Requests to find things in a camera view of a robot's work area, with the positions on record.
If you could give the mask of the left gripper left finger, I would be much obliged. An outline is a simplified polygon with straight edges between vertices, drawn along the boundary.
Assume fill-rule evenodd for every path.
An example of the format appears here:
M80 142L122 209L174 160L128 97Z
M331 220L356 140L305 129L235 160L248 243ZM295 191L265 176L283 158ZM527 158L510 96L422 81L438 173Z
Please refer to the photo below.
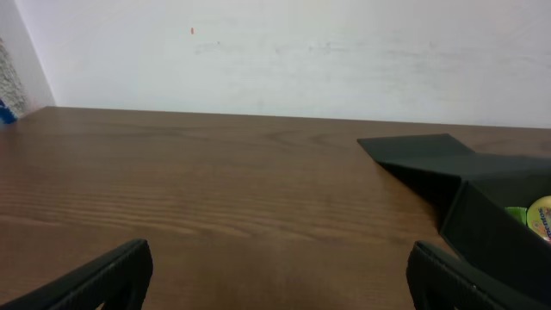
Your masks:
M1 310L140 310L153 262L144 239L133 239L72 272L1 306Z

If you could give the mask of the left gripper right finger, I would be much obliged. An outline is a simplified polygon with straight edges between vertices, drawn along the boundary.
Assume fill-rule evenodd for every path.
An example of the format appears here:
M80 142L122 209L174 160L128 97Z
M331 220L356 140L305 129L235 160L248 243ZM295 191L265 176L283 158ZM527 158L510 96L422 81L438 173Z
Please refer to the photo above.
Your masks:
M425 241L412 247L406 280L417 310L550 310Z

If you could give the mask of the black gift box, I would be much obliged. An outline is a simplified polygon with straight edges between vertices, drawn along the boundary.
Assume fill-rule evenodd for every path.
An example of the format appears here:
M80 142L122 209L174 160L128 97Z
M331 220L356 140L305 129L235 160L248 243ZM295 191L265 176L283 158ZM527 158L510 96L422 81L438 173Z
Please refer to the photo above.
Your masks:
M549 159L475 152L447 133L358 143L435 206L438 230L461 258L549 304L550 244L506 210L549 195Z

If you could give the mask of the yellow Mentos bottle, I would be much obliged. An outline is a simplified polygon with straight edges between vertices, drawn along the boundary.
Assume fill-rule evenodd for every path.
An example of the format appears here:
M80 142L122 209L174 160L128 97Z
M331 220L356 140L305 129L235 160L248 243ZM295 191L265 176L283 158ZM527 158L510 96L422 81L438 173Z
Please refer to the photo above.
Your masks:
M549 195L538 199L528 208L526 213L527 227L548 243L551 239L550 200Z

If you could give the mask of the Haribo gummy bag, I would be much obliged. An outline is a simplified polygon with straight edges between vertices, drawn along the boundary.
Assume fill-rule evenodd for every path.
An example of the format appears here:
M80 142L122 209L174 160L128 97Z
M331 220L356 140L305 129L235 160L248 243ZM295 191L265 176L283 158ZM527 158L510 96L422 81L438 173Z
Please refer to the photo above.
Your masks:
M527 225L527 208L507 207L505 211L518 220L522 225Z

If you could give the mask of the blue object at wall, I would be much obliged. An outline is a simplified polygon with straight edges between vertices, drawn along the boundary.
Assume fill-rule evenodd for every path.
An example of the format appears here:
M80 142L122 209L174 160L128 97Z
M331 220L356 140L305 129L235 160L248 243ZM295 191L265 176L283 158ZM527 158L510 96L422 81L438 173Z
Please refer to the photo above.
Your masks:
M17 121L17 117L2 100L0 100L0 119L3 125L9 125Z

